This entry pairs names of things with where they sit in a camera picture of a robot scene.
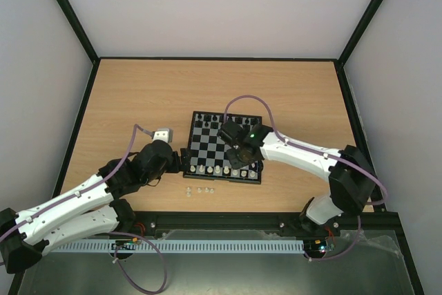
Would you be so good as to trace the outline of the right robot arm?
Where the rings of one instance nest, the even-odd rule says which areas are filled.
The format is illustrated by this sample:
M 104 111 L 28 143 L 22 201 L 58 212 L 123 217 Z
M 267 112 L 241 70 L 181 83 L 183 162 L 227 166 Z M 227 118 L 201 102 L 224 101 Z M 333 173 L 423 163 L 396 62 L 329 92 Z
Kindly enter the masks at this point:
M 373 168 L 355 147 L 328 149 L 283 136 L 262 124 L 246 130 L 229 120 L 218 137 L 230 146 L 227 158 L 233 169 L 255 162 L 281 162 L 311 173 L 329 185 L 329 191 L 311 198 L 295 221 L 308 234 L 318 233 L 331 219 L 346 213 L 359 216 L 376 185 Z

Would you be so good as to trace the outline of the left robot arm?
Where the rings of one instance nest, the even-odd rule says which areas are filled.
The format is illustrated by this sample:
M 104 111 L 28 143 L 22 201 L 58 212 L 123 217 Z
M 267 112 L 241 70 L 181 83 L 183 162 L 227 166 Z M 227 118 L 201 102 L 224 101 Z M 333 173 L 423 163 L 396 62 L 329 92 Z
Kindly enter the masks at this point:
M 17 274 L 52 250 L 96 234 L 127 232 L 135 213 L 125 196 L 184 170 L 184 157 L 161 140 L 114 159 L 86 181 L 52 200 L 22 211 L 1 211 L 1 257 Z

